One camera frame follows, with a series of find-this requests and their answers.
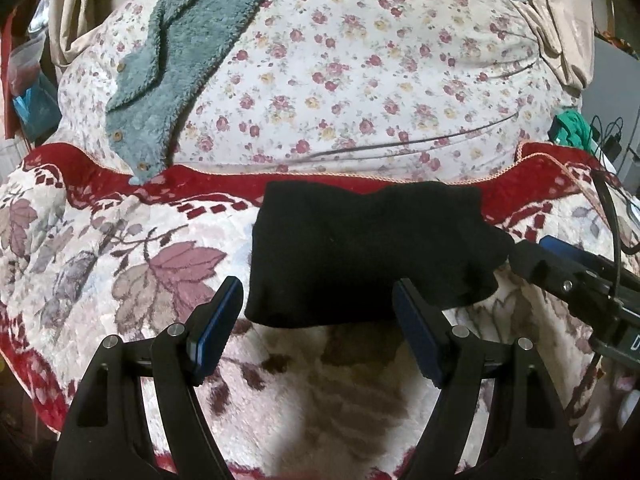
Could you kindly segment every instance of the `plastic bag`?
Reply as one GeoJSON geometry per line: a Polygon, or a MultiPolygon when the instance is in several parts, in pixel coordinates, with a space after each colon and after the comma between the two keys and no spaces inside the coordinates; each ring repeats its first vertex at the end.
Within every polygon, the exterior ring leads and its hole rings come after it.
{"type": "Polygon", "coordinates": [[[14,97],[23,95],[40,75],[40,58],[47,39],[45,32],[22,44],[9,54],[6,76],[14,97]]]}
{"type": "Polygon", "coordinates": [[[32,142],[57,127],[62,118],[56,88],[40,69],[46,37],[46,32],[42,32],[16,48],[7,65],[14,109],[20,117],[22,132],[32,142]]]}

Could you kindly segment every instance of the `pink flower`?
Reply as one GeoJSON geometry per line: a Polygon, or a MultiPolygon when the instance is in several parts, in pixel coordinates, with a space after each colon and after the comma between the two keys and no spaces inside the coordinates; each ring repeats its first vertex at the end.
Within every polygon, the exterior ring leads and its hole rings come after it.
{"type": "Polygon", "coordinates": [[[300,139],[296,144],[296,153],[307,153],[309,151],[309,143],[304,139],[300,139]]]}
{"type": "Polygon", "coordinates": [[[326,16],[318,9],[314,10],[314,13],[311,15],[311,19],[318,25],[322,25],[327,22],[326,16]]]}
{"type": "Polygon", "coordinates": [[[453,1],[456,2],[460,7],[469,6],[469,0],[453,0],[453,1]]]}
{"type": "Polygon", "coordinates": [[[201,136],[198,139],[198,147],[203,152],[210,152],[213,149],[213,139],[211,139],[211,137],[209,137],[208,135],[201,136]]]}
{"type": "Polygon", "coordinates": [[[441,166],[441,164],[440,164],[440,159],[439,158],[432,158],[429,161],[429,169],[431,171],[438,171],[440,169],[440,166],[441,166]]]}
{"type": "Polygon", "coordinates": [[[326,67],[326,72],[330,75],[342,74],[342,65],[340,63],[329,63],[326,67]]]}
{"type": "Polygon", "coordinates": [[[219,132],[228,132],[229,121],[226,120],[225,116],[220,115],[220,117],[216,121],[216,128],[218,129],[219,132]]]}
{"type": "Polygon", "coordinates": [[[281,59],[287,55],[287,47],[281,43],[274,43],[269,49],[269,54],[277,59],[281,59]]]}
{"type": "Polygon", "coordinates": [[[297,43],[299,41],[302,41],[303,39],[303,35],[302,35],[302,31],[299,30],[298,28],[294,28],[290,33],[289,33],[289,37],[291,38],[291,41],[297,43]]]}
{"type": "Polygon", "coordinates": [[[276,95],[276,97],[271,100],[271,104],[273,104],[276,110],[288,110],[290,108],[289,98],[284,95],[276,95]]]}
{"type": "Polygon", "coordinates": [[[360,132],[363,135],[370,135],[376,132],[376,129],[373,127],[373,123],[368,119],[363,119],[360,121],[360,132]]]}
{"type": "Polygon", "coordinates": [[[344,23],[346,23],[347,25],[351,25],[352,27],[361,27],[358,17],[354,16],[353,14],[345,15],[342,20],[344,23]]]}
{"type": "Polygon", "coordinates": [[[391,99],[387,99],[385,101],[385,112],[391,115],[395,115],[398,113],[398,110],[400,108],[398,107],[398,105],[393,102],[391,99]]]}
{"type": "Polygon", "coordinates": [[[440,41],[442,43],[449,43],[449,41],[451,41],[451,35],[444,28],[440,31],[440,41]]]}
{"type": "Polygon", "coordinates": [[[417,105],[415,107],[415,113],[417,113],[420,117],[424,119],[433,117],[433,113],[431,112],[431,107],[427,105],[417,105]]]}
{"type": "Polygon", "coordinates": [[[248,110],[255,104],[254,100],[251,98],[249,94],[244,94],[240,99],[240,107],[248,110]]]}
{"type": "Polygon", "coordinates": [[[407,72],[415,72],[418,70],[418,64],[416,63],[413,57],[405,57],[402,58],[400,62],[400,66],[404,68],[407,72]]]}

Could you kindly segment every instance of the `leaf pattern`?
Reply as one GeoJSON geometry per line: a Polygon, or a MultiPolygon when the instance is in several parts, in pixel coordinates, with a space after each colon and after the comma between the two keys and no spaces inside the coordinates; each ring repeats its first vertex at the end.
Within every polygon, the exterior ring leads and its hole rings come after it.
{"type": "Polygon", "coordinates": [[[12,201],[0,208],[0,245],[10,248],[19,258],[28,256],[27,229],[37,218],[36,211],[25,198],[12,201]]]}
{"type": "MultiPolygon", "coordinates": [[[[114,252],[112,256],[124,254],[114,252]]],[[[196,306],[213,297],[213,290],[203,280],[215,274],[216,265],[225,256],[217,249],[195,247],[195,242],[178,242],[162,248],[148,262],[122,270],[128,264],[127,254],[111,289],[120,302],[118,328],[124,333],[139,330],[147,320],[158,332],[175,319],[186,320],[196,306]]]]}

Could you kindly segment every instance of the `floral blanket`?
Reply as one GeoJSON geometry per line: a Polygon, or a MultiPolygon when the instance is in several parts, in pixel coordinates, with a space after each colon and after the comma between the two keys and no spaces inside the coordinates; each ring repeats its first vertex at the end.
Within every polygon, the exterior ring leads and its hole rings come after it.
{"type": "MultiPolygon", "coordinates": [[[[584,152],[528,142],[482,190],[482,214],[514,238],[553,235],[611,257],[610,231],[584,152]]],[[[100,341],[154,336],[184,320],[232,274],[248,290],[252,224],[265,184],[306,178],[370,192],[379,178],[205,174],[175,165],[143,187],[69,144],[31,152],[0,187],[0,350],[54,430],[100,341]]],[[[630,237],[623,223],[623,233],[630,237]]],[[[636,259],[625,265],[638,272],[636,259]]],[[[589,327],[566,305],[497,273],[488,300],[449,311],[483,338],[533,340],[568,415],[586,410],[595,375],[589,327]]],[[[143,381],[159,463],[170,454],[151,380],[143,381]]],[[[460,463],[477,459],[491,399],[482,388],[460,463]]],[[[395,479],[438,390],[394,323],[276,330],[241,316],[213,376],[197,390],[236,478],[395,479]]]]}

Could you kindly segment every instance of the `yellow flower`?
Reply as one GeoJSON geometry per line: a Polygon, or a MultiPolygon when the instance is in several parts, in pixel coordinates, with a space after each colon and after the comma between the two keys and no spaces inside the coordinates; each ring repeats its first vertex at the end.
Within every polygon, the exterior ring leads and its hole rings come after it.
{"type": "Polygon", "coordinates": [[[316,108],[320,107],[320,102],[315,97],[307,97],[305,99],[305,105],[315,110],[316,108]]]}
{"type": "Polygon", "coordinates": [[[335,130],[331,126],[328,126],[327,128],[324,128],[322,130],[322,132],[320,133],[320,138],[322,140],[335,139],[335,130]]]}
{"type": "Polygon", "coordinates": [[[273,72],[267,72],[266,74],[260,75],[260,81],[262,81],[265,85],[269,85],[274,81],[273,72]]]}

